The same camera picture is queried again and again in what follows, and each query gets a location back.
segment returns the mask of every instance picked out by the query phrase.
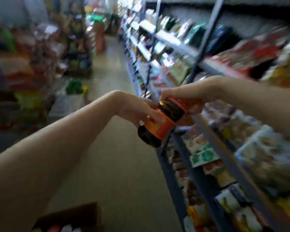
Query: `jar with orange label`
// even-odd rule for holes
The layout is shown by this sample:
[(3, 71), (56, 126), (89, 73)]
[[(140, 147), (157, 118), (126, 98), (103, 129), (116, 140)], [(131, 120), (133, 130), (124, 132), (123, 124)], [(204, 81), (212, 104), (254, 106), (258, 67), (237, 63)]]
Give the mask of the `jar with orange label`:
[(140, 139), (154, 148), (158, 148), (162, 145), (163, 139), (175, 127), (176, 122), (186, 113), (187, 105), (180, 99), (168, 97), (160, 101), (157, 111), (164, 116), (164, 124), (159, 124), (150, 117), (148, 121), (138, 129)]

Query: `store aisle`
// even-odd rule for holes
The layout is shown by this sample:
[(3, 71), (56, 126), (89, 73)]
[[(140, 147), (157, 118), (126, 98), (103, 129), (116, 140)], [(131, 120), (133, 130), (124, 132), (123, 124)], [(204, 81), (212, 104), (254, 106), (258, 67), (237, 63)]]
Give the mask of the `store aisle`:
[[(94, 59), (87, 81), (89, 99), (112, 90), (134, 94), (123, 48), (107, 38), (107, 50)], [(97, 201), (105, 232), (181, 231), (155, 150), (137, 136), (135, 127), (113, 118), (88, 154), (64, 181), (45, 213)]]

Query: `hand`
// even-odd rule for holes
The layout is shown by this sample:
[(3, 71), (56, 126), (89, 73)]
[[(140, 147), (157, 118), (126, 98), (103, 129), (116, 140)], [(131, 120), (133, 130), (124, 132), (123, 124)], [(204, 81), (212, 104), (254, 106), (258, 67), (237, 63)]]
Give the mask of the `hand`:
[(155, 110), (158, 105), (153, 101), (136, 97), (123, 91), (118, 91), (118, 96), (120, 109), (117, 115), (130, 121), (136, 128), (140, 127), (140, 121), (146, 123), (148, 116), (154, 118), (160, 124), (165, 123), (164, 117)]
[(218, 86), (221, 77), (211, 76), (188, 85), (163, 89), (160, 101), (167, 97), (181, 98), (190, 107), (189, 113), (200, 113), (206, 102), (212, 102), (219, 98)]

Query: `brown box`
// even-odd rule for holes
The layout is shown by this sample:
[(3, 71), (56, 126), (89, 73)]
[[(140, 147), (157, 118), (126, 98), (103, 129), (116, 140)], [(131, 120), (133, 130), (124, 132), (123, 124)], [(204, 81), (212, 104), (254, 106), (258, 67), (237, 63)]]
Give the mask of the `brown box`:
[(71, 225), (74, 229), (81, 228), (82, 232), (100, 232), (101, 214), (101, 207), (97, 202), (84, 204), (40, 217), (33, 229), (41, 228), (46, 232), (55, 225)]

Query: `person's right hand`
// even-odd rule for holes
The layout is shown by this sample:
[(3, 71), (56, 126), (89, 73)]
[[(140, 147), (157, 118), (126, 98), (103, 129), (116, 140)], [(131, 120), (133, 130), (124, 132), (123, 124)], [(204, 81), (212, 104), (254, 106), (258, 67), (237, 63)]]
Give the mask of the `person's right hand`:
[(219, 99), (219, 79), (221, 77), (211, 76), (188, 85), (163, 89), (160, 101), (167, 97), (184, 99), (191, 107), (189, 113), (200, 113), (206, 102)]

